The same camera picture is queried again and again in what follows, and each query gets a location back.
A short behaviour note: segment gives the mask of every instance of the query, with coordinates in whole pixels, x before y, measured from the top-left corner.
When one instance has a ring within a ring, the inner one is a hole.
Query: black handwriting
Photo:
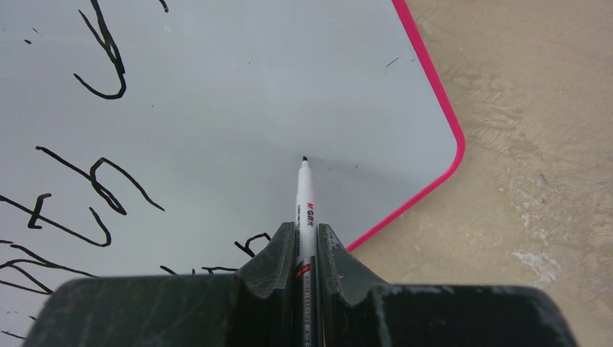
[[[176,273],[174,271],[172,271],[171,269],[169,269],[167,266],[160,265],[160,269],[166,271],[167,273],[170,273],[171,275],[176,275]],[[195,269],[192,269],[192,275],[196,275],[196,270]]]
[[[261,237],[265,237],[268,241],[270,241],[270,236],[268,236],[267,233],[262,233],[247,239],[247,242],[245,242],[244,246],[241,245],[238,241],[235,241],[234,245],[237,246],[241,251],[247,253],[251,258],[253,258],[255,257],[255,253],[249,248],[249,244],[251,243],[251,241],[259,239]]]
[[[168,13],[168,6],[166,6],[166,1],[160,0],[160,4],[162,4],[162,7],[164,7],[164,12]]]
[[[213,271],[215,271],[215,270],[223,270],[223,271],[231,271],[231,272],[239,270],[239,269],[235,269],[233,267],[223,267],[223,266],[215,266],[215,267],[205,267],[205,266],[203,266],[202,269],[208,271],[209,275],[214,275],[215,273]]]
[[[85,275],[87,277],[96,277],[90,273],[86,273],[85,271],[81,271],[81,270],[75,270],[75,269],[71,269],[70,267],[66,267],[63,265],[58,265],[54,262],[51,262],[45,258],[42,258],[41,256],[37,255],[36,253],[30,251],[29,249],[19,245],[19,244],[15,244],[12,241],[7,241],[7,240],[0,240],[0,244],[8,244],[9,247],[13,248],[13,249],[18,249],[21,252],[24,252],[25,254],[27,254],[28,256],[32,257],[35,260],[29,260],[29,259],[13,259],[10,260],[8,262],[5,262],[4,264],[0,265],[0,270],[4,269],[6,267],[10,267],[11,269],[17,270],[19,271],[22,275],[24,275],[28,280],[30,280],[32,283],[34,283],[37,287],[39,287],[39,289],[32,289],[32,288],[28,288],[28,287],[24,287],[24,286],[20,286],[18,284],[15,283],[10,283],[10,282],[6,282],[5,280],[0,280],[0,284],[4,284],[5,286],[10,286],[13,288],[18,288],[18,289],[22,289],[23,291],[29,291],[32,293],[37,293],[37,294],[43,294],[43,295],[51,295],[53,294],[53,291],[46,286],[45,284],[43,284],[42,282],[40,282],[39,280],[37,280],[36,278],[34,278],[34,276],[32,276],[31,274],[29,274],[26,270],[23,270],[19,265],[20,263],[25,263],[25,264],[32,264],[32,265],[37,265],[39,267],[46,267],[49,269],[56,269],[56,270],[63,270],[63,271],[67,271],[70,273],[76,273],[79,275]]]
[[[147,195],[147,192],[140,186],[140,184],[134,179],[134,177],[130,176],[129,173],[127,173],[124,169],[122,169],[120,166],[113,163],[109,159],[106,159],[106,158],[98,159],[98,161],[96,161],[94,165],[92,165],[92,167],[90,168],[90,173],[87,174],[85,173],[85,171],[72,165],[71,163],[67,162],[66,160],[61,158],[59,155],[51,152],[49,149],[45,147],[36,146],[36,149],[42,150],[46,155],[49,155],[50,157],[57,160],[61,164],[77,172],[81,176],[85,177],[85,179],[91,182],[93,189],[98,193],[98,195],[100,195],[106,201],[108,206],[110,206],[117,213],[121,213],[122,215],[127,214],[126,209],[124,209],[124,207],[121,205],[119,200],[117,200],[117,198],[115,198],[115,196],[108,189],[106,189],[102,184],[100,184],[100,182],[98,182],[98,180],[96,179],[96,171],[104,163],[107,163],[108,165],[112,166],[114,169],[116,169],[122,175],[124,175],[128,180],[130,180],[130,182],[140,191],[140,194],[145,198],[145,200],[147,200],[147,202],[149,202],[151,205],[155,206],[156,208],[164,211],[163,207],[161,207],[160,205],[155,203],[153,200],[151,200],[149,195]]]
[[[87,88],[87,90],[89,90],[92,94],[99,96],[100,98],[106,99],[106,100],[119,99],[122,96],[124,96],[124,93],[126,92],[126,88],[127,88],[126,79],[124,77],[124,74],[126,73],[126,69],[124,68],[124,62],[121,60],[121,54],[119,53],[119,48],[117,48],[117,45],[115,44],[115,40],[113,39],[111,32],[109,32],[108,27],[106,27],[106,22],[104,21],[104,16],[102,15],[102,10],[100,10],[100,5],[98,4],[98,0],[90,0],[90,2],[92,3],[92,7],[94,8],[96,17],[98,18],[98,27],[100,28],[100,34],[102,35],[104,40],[100,39],[99,34],[95,31],[94,27],[90,23],[90,20],[87,18],[87,16],[85,16],[85,14],[81,12],[81,10],[79,10],[79,13],[81,14],[81,17],[83,18],[83,20],[85,21],[85,24],[87,25],[87,27],[90,29],[90,31],[94,35],[100,47],[102,47],[102,49],[106,52],[106,55],[111,60],[111,63],[113,63],[113,65],[115,66],[115,71],[117,73],[117,77],[119,78],[119,83],[121,83],[121,87],[119,88],[119,91],[115,94],[102,94],[98,92],[96,89],[94,89],[92,86],[90,86],[78,74],[73,74],[73,75],[74,75],[74,78],[76,78],[79,82],[81,82],[81,85]]]
[[[3,334],[8,335],[8,336],[12,336],[14,338],[20,338],[22,340],[25,340],[25,338],[23,336],[15,335],[15,334],[9,333],[8,331],[5,331],[5,330],[0,331],[0,333],[3,333]]]
[[[270,241],[270,236],[268,236],[267,233],[261,233],[261,234],[257,234],[256,236],[248,238],[244,246],[238,243],[237,241],[234,242],[234,245],[237,246],[241,251],[247,253],[247,255],[249,255],[251,258],[253,258],[255,257],[255,253],[251,250],[251,248],[249,248],[249,244],[251,244],[251,241],[260,239],[262,237],[265,237],[268,241]],[[176,275],[174,271],[172,271],[171,269],[169,269],[168,267],[164,265],[160,265],[160,269],[166,271],[167,273],[170,273],[171,275]],[[201,269],[206,270],[209,273],[209,275],[214,275],[215,273],[213,271],[216,271],[216,270],[223,270],[223,271],[230,271],[230,272],[234,272],[238,270],[234,267],[223,267],[223,266],[215,266],[215,267],[203,266],[201,267]]]
[[[9,199],[8,197],[5,197],[5,196],[3,196],[1,194],[0,194],[0,202],[6,202],[9,205],[12,205],[12,206],[20,209],[21,211],[30,214],[31,216],[36,216],[36,220],[42,220],[43,222],[51,224],[52,226],[55,226],[56,228],[62,230],[63,232],[68,233],[70,235],[73,235],[74,237],[77,237],[78,239],[81,239],[81,240],[87,242],[88,244],[92,244],[92,245],[98,246],[98,247],[107,247],[108,245],[111,244],[111,233],[108,231],[108,229],[106,228],[104,223],[102,223],[102,220],[100,219],[100,216],[98,216],[98,214],[91,207],[90,207],[90,212],[92,213],[96,223],[98,224],[98,226],[100,226],[100,228],[102,229],[102,232],[104,233],[105,240],[104,240],[103,243],[93,241],[92,239],[89,239],[89,238],[87,238],[87,237],[77,233],[76,231],[72,231],[72,230],[68,229],[67,227],[65,227],[65,226],[63,226],[63,225],[61,225],[61,224],[59,224],[59,223],[57,223],[57,222],[47,218],[47,217],[43,217],[40,214],[35,214],[34,211],[28,209],[27,207],[21,205],[20,203],[15,202],[15,201],[13,201],[13,200]]]
[[[38,219],[38,216],[40,215],[40,209],[43,208],[43,200],[51,197],[51,193],[46,193],[46,194],[41,194],[38,195],[38,198],[36,199],[36,205],[34,206],[34,211],[32,212],[32,217],[30,217],[30,221],[27,222],[27,227],[30,229],[42,229],[42,226],[37,226],[36,225],[36,220]]]

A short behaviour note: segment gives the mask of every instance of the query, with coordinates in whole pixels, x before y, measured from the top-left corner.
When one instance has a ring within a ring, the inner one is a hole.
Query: marker barrel
[[[293,311],[294,345],[323,346],[317,269],[317,219],[309,162],[298,171],[296,194],[296,301]]]

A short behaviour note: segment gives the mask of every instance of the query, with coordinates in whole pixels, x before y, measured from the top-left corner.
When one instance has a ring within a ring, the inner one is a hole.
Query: white surface
[[[0,194],[103,240],[95,247],[0,202],[0,238],[95,275],[239,267],[233,241],[272,235],[293,218],[296,170],[311,161],[319,221],[348,243],[451,164],[455,140],[391,2],[101,1],[126,69],[119,81],[78,9],[89,1],[0,4]],[[391,61],[398,58],[386,68]],[[106,157],[165,212],[102,165],[98,179],[127,210],[35,146],[89,171]],[[254,251],[264,246],[254,242]],[[0,264],[32,259],[0,244]],[[74,277],[23,265],[56,288]],[[11,268],[0,280],[33,287]],[[25,335],[45,296],[0,285],[0,330]],[[0,334],[3,346],[19,341]]]

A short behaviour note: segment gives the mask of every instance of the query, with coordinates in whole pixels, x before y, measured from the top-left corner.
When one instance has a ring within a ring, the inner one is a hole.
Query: pink whiteboard frame
[[[351,242],[351,244],[349,244],[349,246],[347,247],[348,251],[353,251],[355,248],[363,244],[366,240],[370,239],[373,235],[383,229],[383,227],[389,224],[392,220],[395,220],[398,216],[407,211],[411,206],[415,205],[419,200],[428,195],[442,182],[447,181],[447,179],[449,179],[449,177],[453,175],[455,170],[460,165],[460,162],[464,157],[464,151],[466,149],[466,140],[464,138],[464,133],[462,132],[462,128],[460,128],[458,118],[455,116],[453,108],[451,107],[451,103],[447,98],[447,93],[445,93],[445,89],[440,82],[437,70],[434,68],[432,60],[430,59],[428,50],[426,50],[426,45],[424,45],[424,41],[421,39],[421,35],[419,35],[419,30],[417,29],[417,24],[413,20],[411,11],[408,9],[405,0],[392,0],[392,3],[394,4],[400,21],[404,26],[404,29],[408,35],[408,39],[411,41],[411,44],[413,45],[413,48],[417,53],[419,62],[421,63],[424,68],[424,71],[426,72],[426,76],[430,81],[430,85],[434,90],[434,94],[437,96],[437,100],[441,105],[442,111],[445,114],[445,118],[447,118],[447,121],[449,122],[451,132],[453,133],[453,136],[455,137],[455,141],[457,142],[458,146],[455,152],[455,158],[453,159],[451,166],[443,173],[443,175],[435,179],[431,184],[428,184],[428,186],[423,188],[419,193],[417,193],[417,195],[402,204],[398,209],[396,209],[389,216],[381,220],[377,225],[373,226],[364,235],[360,236],[357,240]]]

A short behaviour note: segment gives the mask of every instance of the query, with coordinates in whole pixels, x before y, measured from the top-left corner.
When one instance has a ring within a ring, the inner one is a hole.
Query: concrete floor
[[[544,289],[613,340],[613,7],[409,0],[464,129],[456,174],[354,254],[394,283]]]

